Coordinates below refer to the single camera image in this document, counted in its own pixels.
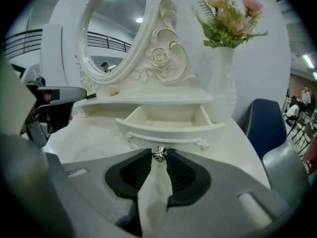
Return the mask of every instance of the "oval mirror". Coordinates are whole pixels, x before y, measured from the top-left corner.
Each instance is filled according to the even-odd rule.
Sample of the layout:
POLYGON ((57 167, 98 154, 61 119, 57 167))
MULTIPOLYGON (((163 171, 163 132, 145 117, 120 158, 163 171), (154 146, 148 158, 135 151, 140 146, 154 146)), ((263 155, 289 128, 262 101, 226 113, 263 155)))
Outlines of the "oval mirror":
POLYGON ((146 0, 101 0, 87 32, 87 59, 100 73, 109 74, 127 56, 146 8, 146 0))

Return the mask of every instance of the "carved rose decoration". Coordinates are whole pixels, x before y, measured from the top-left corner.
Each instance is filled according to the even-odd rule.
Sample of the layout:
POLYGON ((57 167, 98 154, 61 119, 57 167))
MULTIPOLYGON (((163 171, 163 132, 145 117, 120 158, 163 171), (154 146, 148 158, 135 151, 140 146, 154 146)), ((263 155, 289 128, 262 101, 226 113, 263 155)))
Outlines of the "carved rose decoration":
POLYGON ((93 94, 98 89, 98 84, 93 82, 88 76, 81 76, 80 77, 80 83, 83 86, 83 88, 86 89, 88 94, 93 94))
POLYGON ((153 73, 159 72, 160 76, 164 77, 164 74, 167 74, 169 70, 176 69, 175 61, 170 58, 169 52, 163 48, 147 50, 145 51, 145 57, 147 61, 136 68, 131 74, 132 78, 140 78, 143 82, 146 82, 153 73))

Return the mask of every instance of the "pink flower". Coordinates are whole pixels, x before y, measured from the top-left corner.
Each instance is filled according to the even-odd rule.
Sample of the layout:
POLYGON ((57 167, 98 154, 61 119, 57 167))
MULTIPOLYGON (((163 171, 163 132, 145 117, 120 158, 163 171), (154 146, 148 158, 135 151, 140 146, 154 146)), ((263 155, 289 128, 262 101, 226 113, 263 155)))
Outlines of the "pink flower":
POLYGON ((242 0, 244 7, 250 11, 260 11, 263 5, 256 0, 242 0))
POLYGON ((207 3, 211 6, 211 7, 215 7, 215 8, 219 8, 222 7, 224 4, 225 0, 207 0, 207 3))
POLYGON ((221 21, 224 26, 226 26, 226 15, 224 14, 222 9, 218 11, 217 19, 221 21))
POLYGON ((230 28, 233 35, 251 34, 249 19, 242 18, 240 21, 232 22, 230 28))

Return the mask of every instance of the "metal clip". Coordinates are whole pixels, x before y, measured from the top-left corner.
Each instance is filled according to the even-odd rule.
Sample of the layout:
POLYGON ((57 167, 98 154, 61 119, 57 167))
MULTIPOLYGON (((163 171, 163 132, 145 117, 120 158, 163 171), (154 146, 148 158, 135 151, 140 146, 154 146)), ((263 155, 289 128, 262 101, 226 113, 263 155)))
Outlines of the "metal clip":
POLYGON ((152 153, 152 158, 157 162, 165 162, 167 159, 167 149, 164 146, 158 146, 157 151, 152 153))

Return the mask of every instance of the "white tabletop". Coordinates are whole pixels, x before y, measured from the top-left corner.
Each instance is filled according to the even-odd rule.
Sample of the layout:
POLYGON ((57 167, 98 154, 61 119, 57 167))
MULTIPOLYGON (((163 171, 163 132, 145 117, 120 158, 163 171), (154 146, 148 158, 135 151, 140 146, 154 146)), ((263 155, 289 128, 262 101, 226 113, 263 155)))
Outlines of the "white tabletop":
MULTIPOLYGON (((121 135, 115 116, 95 113, 87 118, 77 116, 70 124, 51 135, 44 151, 59 156, 62 163, 95 160, 135 150, 121 135)), ((226 129, 216 150, 207 150, 202 156, 225 162, 250 174, 270 188, 264 168, 251 143, 233 119, 226 122, 226 129)), ((172 195, 166 164, 152 160, 151 172, 138 193, 140 222, 144 236, 159 225, 166 214, 168 197, 172 195)))
MULTIPOLYGON (((51 135, 44 151, 58 155, 62 163, 95 160, 135 150, 121 135, 114 117, 96 113, 77 116, 69 125, 51 135)), ((233 119, 226 122, 216 150, 202 156, 234 165, 270 188, 264 168, 247 137, 233 119)))

